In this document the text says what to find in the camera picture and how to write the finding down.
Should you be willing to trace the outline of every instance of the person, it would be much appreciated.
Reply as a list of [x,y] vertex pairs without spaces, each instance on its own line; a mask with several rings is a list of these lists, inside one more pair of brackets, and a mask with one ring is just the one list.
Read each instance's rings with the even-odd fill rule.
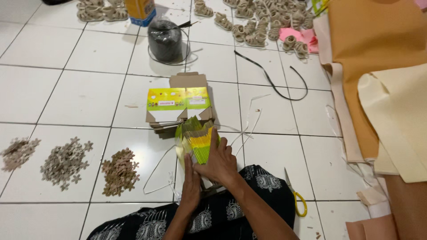
[[[293,228],[295,200],[286,182],[260,166],[237,171],[227,139],[217,147],[213,128],[208,162],[192,164],[185,155],[180,205],[142,208],[96,228],[88,240],[298,240]],[[226,188],[200,199],[200,178]]]

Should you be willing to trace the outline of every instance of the flat cardboard box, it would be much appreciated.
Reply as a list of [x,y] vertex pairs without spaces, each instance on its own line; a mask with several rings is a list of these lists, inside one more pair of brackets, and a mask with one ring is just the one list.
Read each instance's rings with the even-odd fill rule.
[[[191,73],[178,73],[175,76],[171,76],[169,78],[169,85],[171,88],[207,88],[208,82],[206,81],[206,75],[199,74],[198,72]],[[181,121],[181,119],[188,119],[187,109],[185,109],[176,119],[176,121]],[[203,110],[199,117],[201,118],[201,122],[207,122],[209,120],[214,120],[214,115],[212,111],[212,106],[209,106],[205,110]],[[151,113],[147,110],[145,121],[147,123],[155,123],[156,119],[151,115]]]

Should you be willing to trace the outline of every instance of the floor tile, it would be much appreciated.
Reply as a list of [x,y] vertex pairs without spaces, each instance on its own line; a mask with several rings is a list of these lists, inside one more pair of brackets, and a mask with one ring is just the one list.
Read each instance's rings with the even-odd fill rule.
[[[10,146],[10,141],[14,138],[29,137],[35,125],[30,124],[5,124],[0,123],[0,152]],[[4,167],[3,158],[0,161],[0,169]],[[7,180],[12,172],[0,170],[0,194],[3,191]]]
[[63,68],[81,33],[79,29],[26,25],[0,63]]
[[[132,60],[129,65],[128,74],[137,74],[145,76],[162,76],[170,77],[177,73],[185,71],[185,65],[180,66],[168,66],[159,62],[154,61],[147,54],[148,50],[148,38],[138,36],[136,41],[135,50],[132,55]],[[183,58],[187,54],[187,42],[182,42]]]
[[0,22],[0,56],[6,51],[23,26],[22,23]]
[[139,25],[132,24],[129,18],[128,20],[125,20],[125,21],[88,22],[88,24],[85,27],[85,30],[137,35],[139,30]]
[[[236,156],[237,159],[237,171],[242,170],[245,167],[245,158],[243,154],[243,147],[239,150],[239,148],[242,146],[243,140],[242,136],[239,136],[238,133],[234,132],[220,132],[220,137],[225,137],[227,139],[227,145],[232,147],[232,154]],[[179,161],[176,165],[176,183],[175,183],[175,189],[177,191],[182,192],[182,185],[184,183],[185,178],[185,171],[184,168],[180,165]]]
[[309,89],[330,90],[330,83],[326,71],[320,65],[319,56],[308,55],[308,57],[308,59],[301,61],[294,53],[280,52],[288,86],[305,88],[302,79],[290,68],[292,66],[304,78]]
[[[157,14],[153,18],[153,21],[155,21],[156,19],[169,20],[179,26],[190,20],[190,11],[156,7],[156,13]],[[183,30],[188,34],[188,28],[184,28]],[[148,36],[147,31],[148,27],[140,27],[138,35]],[[184,33],[182,33],[182,35],[182,39],[187,39],[187,37],[184,36]]]
[[[250,47],[236,47],[236,51],[263,66],[275,86],[286,87],[278,51]],[[239,83],[271,86],[262,68],[240,56],[236,56],[236,61]]]
[[[234,25],[240,24],[240,25],[245,26],[248,23],[248,20],[249,19],[247,19],[247,18],[233,18],[233,24]],[[269,49],[269,50],[276,50],[277,51],[276,41],[271,41],[268,37],[266,39],[265,47],[252,47],[252,46],[249,46],[248,44],[246,44],[245,42],[238,42],[238,41],[234,41],[234,43],[236,44],[237,47],[250,47],[250,48]]]
[[338,138],[301,136],[316,200],[358,200],[357,191],[365,189],[342,156]]
[[208,81],[237,82],[233,46],[190,42],[190,49],[186,72],[206,74]]
[[[28,162],[13,172],[0,202],[88,202],[108,132],[109,128],[101,127],[38,125],[31,139],[40,139],[40,145]],[[70,143],[70,139],[75,136],[80,138],[81,144],[90,140],[94,143],[92,146],[94,149],[85,152],[86,156],[82,161],[88,161],[89,166],[79,172],[82,180],[78,184],[70,183],[69,189],[61,192],[58,185],[52,186],[52,182],[41,180],[40,166],[44,164],[44,160],[55,146]]]
[[[165,154],[165,152],[174,145],[174,138],[161,139],[158,134],[147,129],[112,129],[105,150],[104,159],[111,160],[111,156],[117,151],[128,147],[135,154],[133,161],[139,162],[137,175],[140,180],[135,183],[135,189],[126,190],[121,196],[105,196],[104,191],[104,173],[99,172],[94,194],[93,202],[169,202],[172,200],[172,191],[170,187],[162,188],[153,193],[144,194],[143,187],[149,175],[154,170],[156,164]],[[170,150],[147,183],[146,192],[158,189],[167,185],[169,172],[175,172],[176,152]]]
[[111,126],[125,75],[65,70],[39,123]]
[[299,136],[253,134],[245,149],[246,166],[256,164],[273,176],[285,180],[285,170],[292,187],[305,200],[314,200]]
[[40,0],[2,1],[0,21],[26,23],[40,5]]
[[136,36],[84,31],[66,69],[126,73]]
[[239,90],[237,84],[226,82],[208,82],[208,92],[215,115],[214,124],[218,126],[218,131],[234,132],[230,126],[241,130]]
[[345,222],[369,219],[362,202],[317,202],[325,239],[349,240]]
[[[207,7],[212,8],[212,10],[214,12],[220,12],[222,14],[227,15],[227,18],[230,22],[233,22],[231,16],[232,16],[232,11],[231,11],[231,7],[227,6],[224,4],[224,2],[221,0],[205,0],[205,4]],[[193,4],[192,4],[192,11],[194,11],[194,0],[193,0]]]
[[36,123],[60,75],[57,69],[0,66],[0,121]]
[[166,7],[171,9],[184,9],[185,11],[190,10],[190,4],[191,0],[181,0],[181,1],[175,1],[175,0],[157,0],[156,1],[156,7]]
[[[303,97],[305,92],[305,89],[289,88],[293,99]],[[336,114],[331,108],[334,102],[330,91],[308,90],[304,99],[292,101],[292,105],[299,134],[335,137],[335,132],[341,137]]]
[[145,122],[150,88],[169,88],[169,78],[126,76],[113,127],[151,128]]
[[[298,209],[304,210],[302,202],[298,202]],[[315,202],[306,202],[307,204],[307,215],[305,217],[299,217],[295,215],[294,232],[298,235],[301,240],[316,239],[319,233],[321,237],[319,240],[324,240],[322,225],[320,223],[319,213],[317,211],[317,205]]]
[[140,208],[155,208],[167,203],[91,203],[85,226],[83,227],[81,240],[85,240],[99,225],[124,217]]
[[49,239],[76,240],[87,209],[86,203],[3,204],[0,234],[3,239],[44,240],[49,236]]
[[[277,88],[277,90],[285,97],[289,96],[286,88]],[[254,132],[298,134],[291,102],[279,96],[272,87],[239,84],[239,92],[243,129],[248,126],[249,113],[249,127],[246,132],[252,131],[260,114],[257,110],[262,109]],[[249,109],[252,98],[267,94],[270,95],[253,100]]]
[[29,24],[83,29],[86,25],[77,17],[79,1],[49,6],[42,4],[28,21]]
[[190,41],[214,43],[234,46],[234,38],[231,31],[225,31],[215,24],[215,16],[205,18],[191,13],[191,22],[195,23],[190,28]]

